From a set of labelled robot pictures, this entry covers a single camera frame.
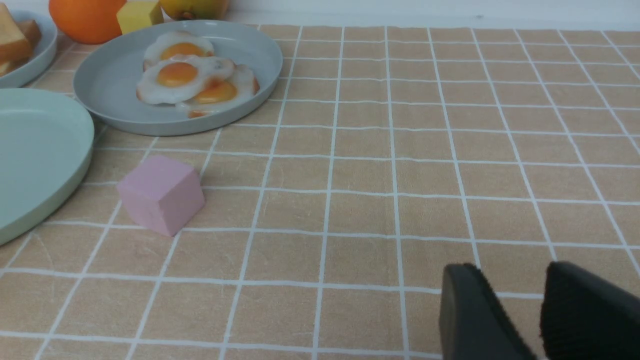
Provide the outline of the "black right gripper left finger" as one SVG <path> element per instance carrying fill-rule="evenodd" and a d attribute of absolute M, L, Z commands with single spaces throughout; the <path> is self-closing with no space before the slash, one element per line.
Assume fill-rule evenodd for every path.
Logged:
<path fill-rule="evenodd" d="M 444 360 L 537 359 L 471 263 L 451 263 L 443 270 L 439 339 Z"/>

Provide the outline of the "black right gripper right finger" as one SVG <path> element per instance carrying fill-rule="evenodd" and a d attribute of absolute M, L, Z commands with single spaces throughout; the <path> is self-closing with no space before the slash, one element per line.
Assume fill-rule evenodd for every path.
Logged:
<path fill-rule="evenodd" d="M 637 360 L 640 301 L 568 261 L 547 266 L 540 330 L 549 360 Z"/>

